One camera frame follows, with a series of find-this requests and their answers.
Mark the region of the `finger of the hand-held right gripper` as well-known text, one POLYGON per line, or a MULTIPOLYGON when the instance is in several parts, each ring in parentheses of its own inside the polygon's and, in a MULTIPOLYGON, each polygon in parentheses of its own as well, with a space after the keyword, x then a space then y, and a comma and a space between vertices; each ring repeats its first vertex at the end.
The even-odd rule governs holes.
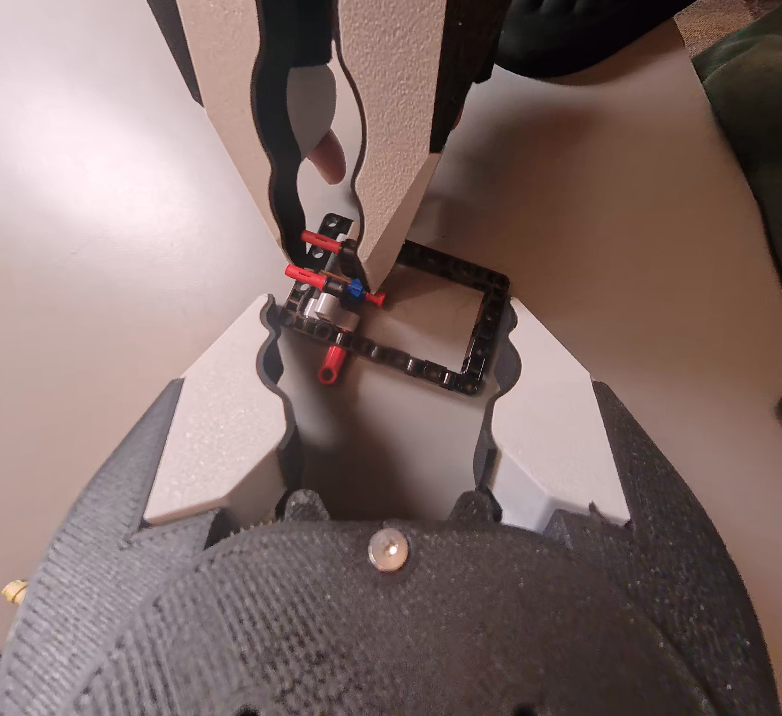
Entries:
POLYGON ((206 114, 294 265, 300 165, 335 117, 332 0, 176 0, 206 114))
POLYGON ((446 1, 338 0, 341 60, 364 126, 357 259, 372 291, 393 269, 439 163, 430 144, 446 1))

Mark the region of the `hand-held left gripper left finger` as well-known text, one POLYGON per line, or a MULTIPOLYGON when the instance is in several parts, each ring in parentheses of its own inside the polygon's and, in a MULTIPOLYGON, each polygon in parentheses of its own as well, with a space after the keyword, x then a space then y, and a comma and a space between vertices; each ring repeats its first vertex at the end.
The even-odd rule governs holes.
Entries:
POLYGON ((297 425, 279 387, 279 311, 260 295, 181 375, 145 507, 166 525, 226 510, 240 527, 272 521, 297 472, 297 425))

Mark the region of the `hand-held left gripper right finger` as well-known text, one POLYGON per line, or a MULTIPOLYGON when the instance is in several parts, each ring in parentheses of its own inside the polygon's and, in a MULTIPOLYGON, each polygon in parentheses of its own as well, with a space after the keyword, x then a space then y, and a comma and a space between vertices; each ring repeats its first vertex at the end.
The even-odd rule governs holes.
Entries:
POLYGON ((498 521, 542 533, 563 510, 625 526, 630 511, 592 377, 516 298, 503 309, 492 374, 473 467, 498 521))

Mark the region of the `black lego frame assembly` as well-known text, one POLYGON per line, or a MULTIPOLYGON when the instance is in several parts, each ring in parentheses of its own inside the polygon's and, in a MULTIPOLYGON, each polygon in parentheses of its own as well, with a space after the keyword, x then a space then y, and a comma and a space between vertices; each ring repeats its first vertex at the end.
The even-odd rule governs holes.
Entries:
POLYGON ((345 268, 352 259, 356 244, 347 237, 352 224, 347 217, 327 214, 317 233, 301 233, 306 249, 304 266, 288 264, 285 269, 285 275, 294 284, 281 309, 281 324, 327 345, 318 380, 325 385, 334 384, 346 356, 351 354, 458 395, 478 395, 494 357, 501 318, 509 302, 508 278, 425 245, 409 240, 403 243, 396 257, 396 266, 424 272, 441 281, 477 291, 482 296, 461 369, 449 369, 359 333, 362 306, 373 304, 364 301, 358 305, 344 303, 345 287, 332 286, 327 283, 330 280, 318 273, 327 270, 350 280, 357 278, 348 276, 345 268))

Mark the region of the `person's right hand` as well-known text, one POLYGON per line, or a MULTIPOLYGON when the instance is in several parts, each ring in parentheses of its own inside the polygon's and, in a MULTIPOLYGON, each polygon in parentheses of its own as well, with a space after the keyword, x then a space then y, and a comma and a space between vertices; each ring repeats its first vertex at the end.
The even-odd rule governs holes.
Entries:
POLYGON ((329 129, 309 151, 307 159, 328 185, 341 183, 347 174, 343 146, 332 129, 329 129))

